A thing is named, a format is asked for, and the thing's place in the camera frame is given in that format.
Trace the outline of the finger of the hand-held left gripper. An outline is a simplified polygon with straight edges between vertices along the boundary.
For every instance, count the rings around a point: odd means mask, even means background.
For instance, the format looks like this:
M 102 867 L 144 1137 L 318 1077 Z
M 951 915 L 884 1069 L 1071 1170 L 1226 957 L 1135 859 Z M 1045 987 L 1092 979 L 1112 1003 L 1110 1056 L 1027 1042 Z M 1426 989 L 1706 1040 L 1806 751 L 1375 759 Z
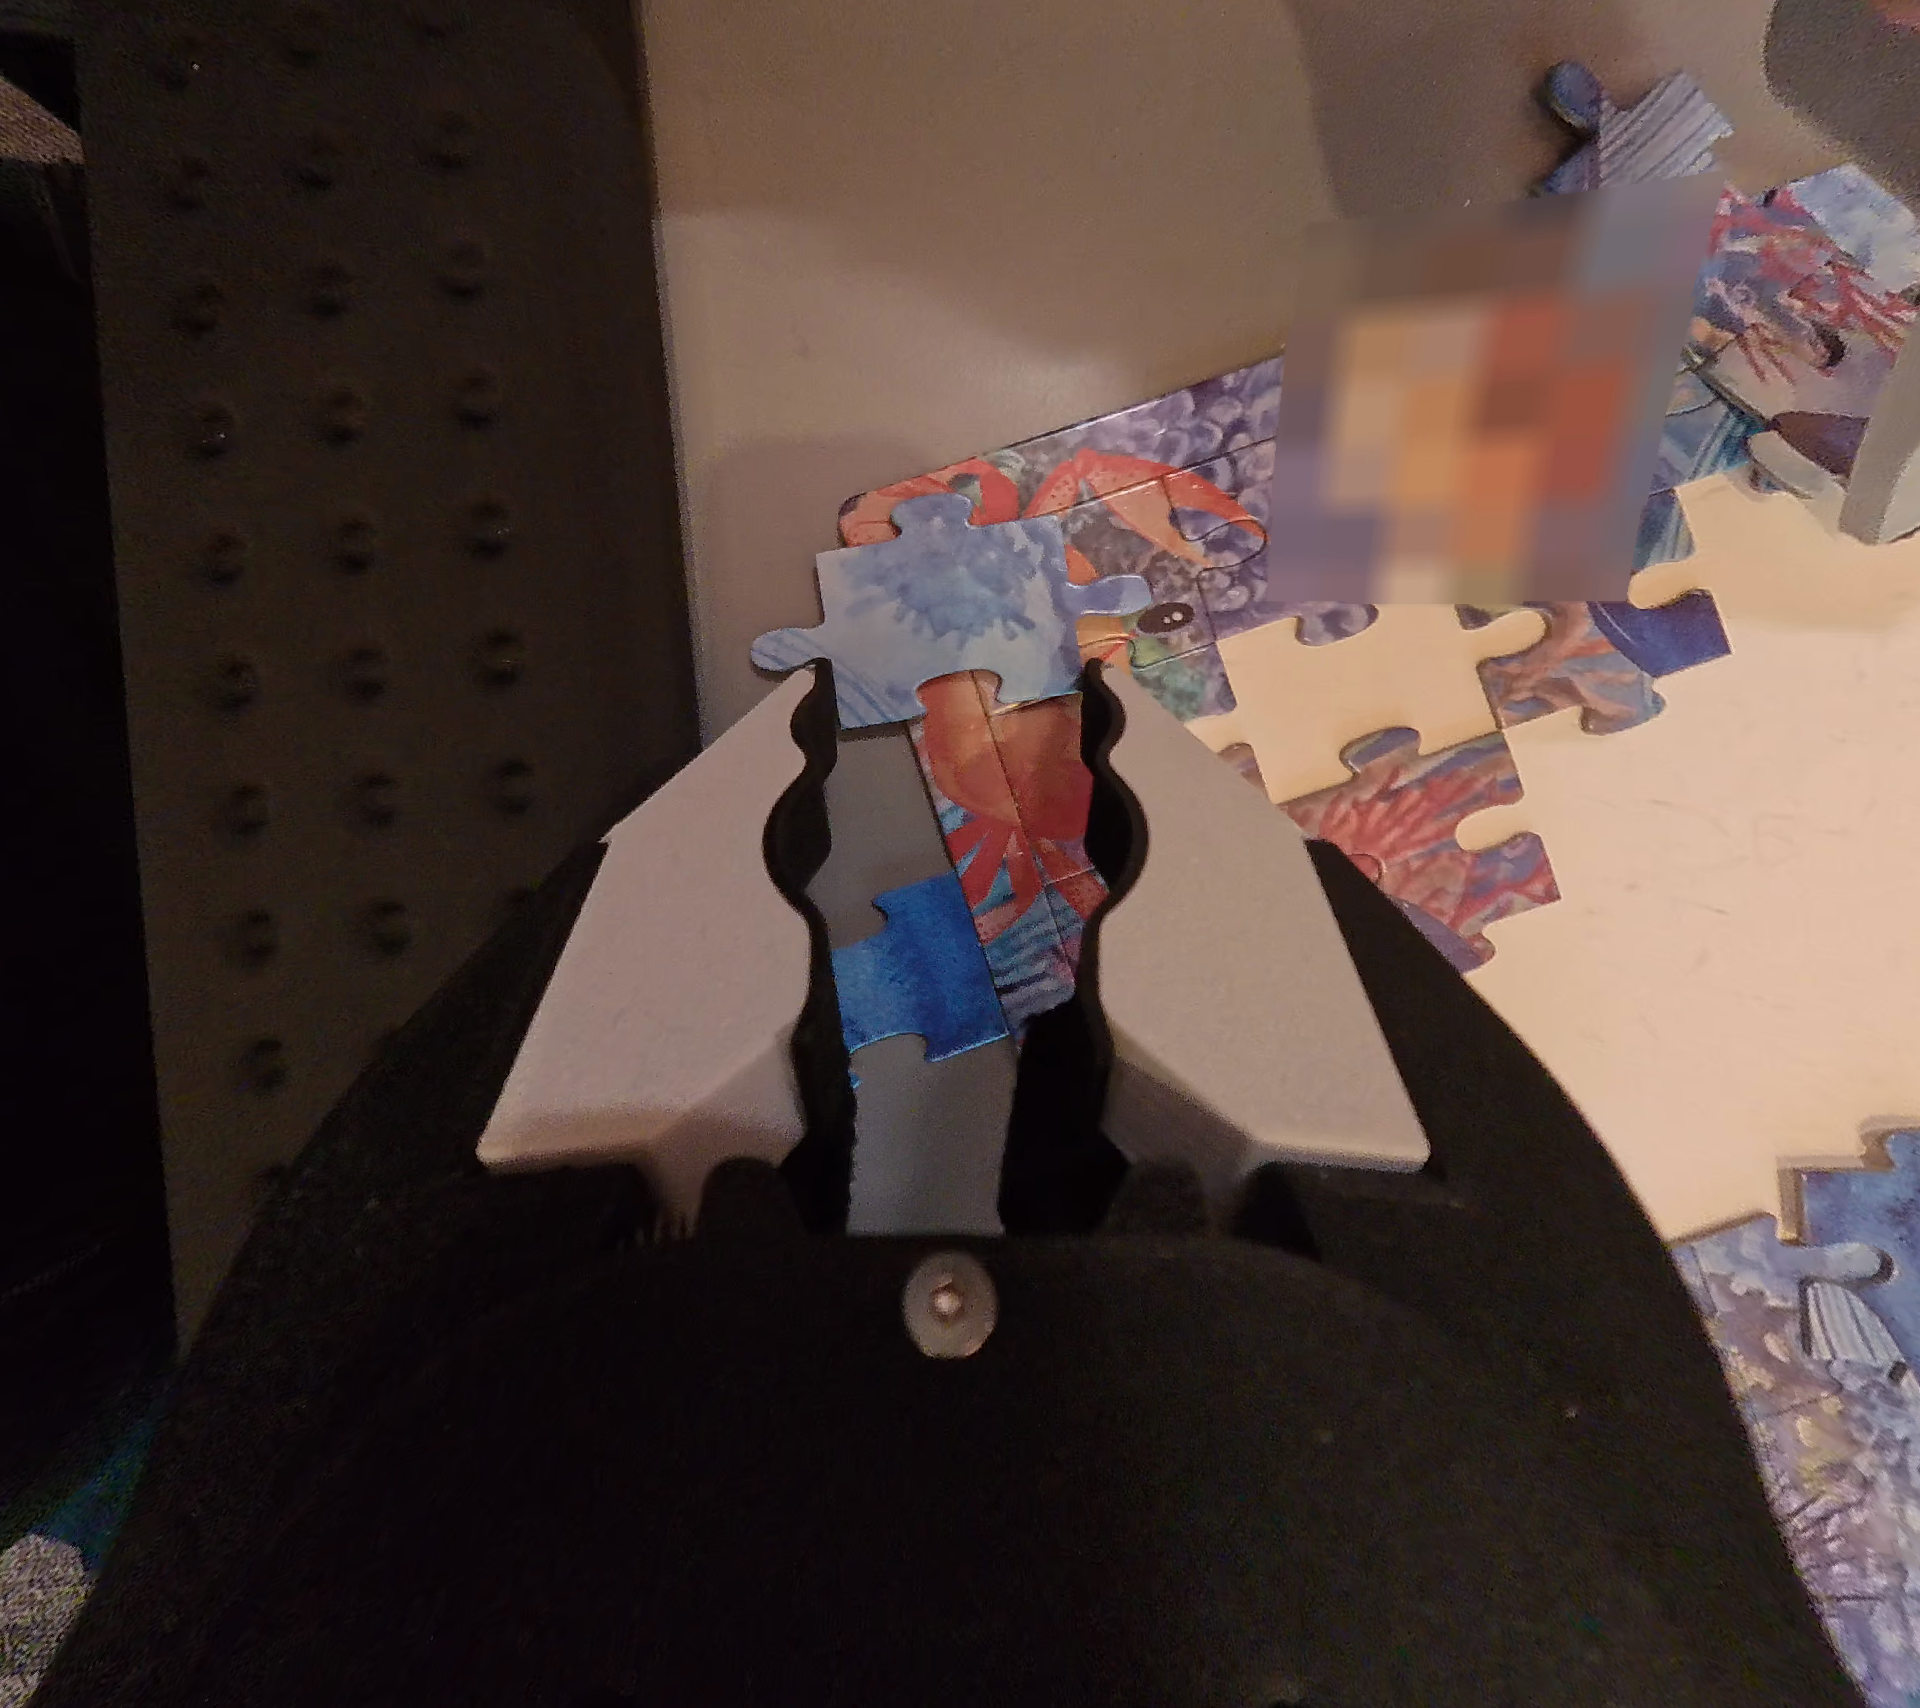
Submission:
M 1828 141 L 1914 141 L 1917 32 L 1867 0 L 1775 0 L 1770 92 Z
M 1842 486 L 1840 529 L 1860 543 L 1894 543 L 1918 531 L 1918 322 L 1867 416 Z

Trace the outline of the white blue striped puzzle piece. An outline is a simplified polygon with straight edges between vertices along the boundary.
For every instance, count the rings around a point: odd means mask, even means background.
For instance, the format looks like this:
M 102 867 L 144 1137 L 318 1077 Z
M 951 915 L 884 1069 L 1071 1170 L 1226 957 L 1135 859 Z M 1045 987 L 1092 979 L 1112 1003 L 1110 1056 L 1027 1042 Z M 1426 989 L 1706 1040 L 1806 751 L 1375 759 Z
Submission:
M 1658 78 L 1636 101 L 1618 103 L 1601 75 L 1577 59 L 1548 65 L 1541 105 L 1577 143 L 1532 192 L 1541 198 L 1706 173 L 1733 122 L 1685 70 Z

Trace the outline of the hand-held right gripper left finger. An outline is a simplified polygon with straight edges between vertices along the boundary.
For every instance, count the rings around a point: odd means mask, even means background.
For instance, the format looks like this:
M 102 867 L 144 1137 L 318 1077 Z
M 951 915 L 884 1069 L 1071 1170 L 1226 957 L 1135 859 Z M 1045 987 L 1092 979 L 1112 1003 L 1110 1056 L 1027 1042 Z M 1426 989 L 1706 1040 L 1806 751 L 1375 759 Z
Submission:
M 791 671 L 603 839 L 588 895 L 478 1140 L 497 1170 L 625 1163 L 666 1216 L 709 1174 L 785 1172 L 851 1216 L 854 1092 L 827 920 L 835 671 Z

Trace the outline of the light blue coral puzzle piece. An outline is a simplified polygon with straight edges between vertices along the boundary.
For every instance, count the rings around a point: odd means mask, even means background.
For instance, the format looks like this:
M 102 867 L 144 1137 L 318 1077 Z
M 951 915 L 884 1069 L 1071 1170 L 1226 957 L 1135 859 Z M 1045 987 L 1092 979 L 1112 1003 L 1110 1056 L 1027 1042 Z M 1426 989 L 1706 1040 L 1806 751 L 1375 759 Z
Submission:
M 816 557 L 822 621 L 751 645 L 766 671 L 828 661 L 846 729 L 914 720 L 920 688 L 962 671 L 996 676 L 1009 706 L 1071 694 L 1078 619 L 1150 604 L 1135 571 L 1072 581 L 1055 520 L 972 524 L 970 501 L 952 492 L 906 500 L 892 520 L 895 537 Z

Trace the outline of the sea animals jigsaw puzzle board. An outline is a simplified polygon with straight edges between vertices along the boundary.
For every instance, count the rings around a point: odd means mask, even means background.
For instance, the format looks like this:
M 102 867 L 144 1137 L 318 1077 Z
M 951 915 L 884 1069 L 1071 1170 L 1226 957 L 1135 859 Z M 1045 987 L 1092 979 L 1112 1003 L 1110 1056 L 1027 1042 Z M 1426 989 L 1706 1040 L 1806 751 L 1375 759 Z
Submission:
M 1733 188 L 1636 595 L 1260 614 L 1279 359 L 852 495 L 1055 515 L 1092 619 L 1336 842 L 1559 1074 L 1672 1237 L 1803 1580 L 1917 1703 L 1917 536 L 1815 492 L 1917 323 L 1917 212 L 1853 163 Z

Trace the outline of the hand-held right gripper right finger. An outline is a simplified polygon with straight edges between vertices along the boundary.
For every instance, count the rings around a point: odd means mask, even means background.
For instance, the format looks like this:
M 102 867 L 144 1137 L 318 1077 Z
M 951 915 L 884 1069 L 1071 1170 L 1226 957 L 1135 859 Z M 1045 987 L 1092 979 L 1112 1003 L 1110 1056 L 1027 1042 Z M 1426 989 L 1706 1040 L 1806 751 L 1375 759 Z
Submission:
M 1265 1168 L 1429 1165 L 1380 1017 L 1295 820 L 1141 683 L 1083 674 L 1087 851 L 1105 898 L 1069 1000 L 1025 1030 L 1009 1232 L 1084 1232 L 1169 1168 L 1202 1217 Z

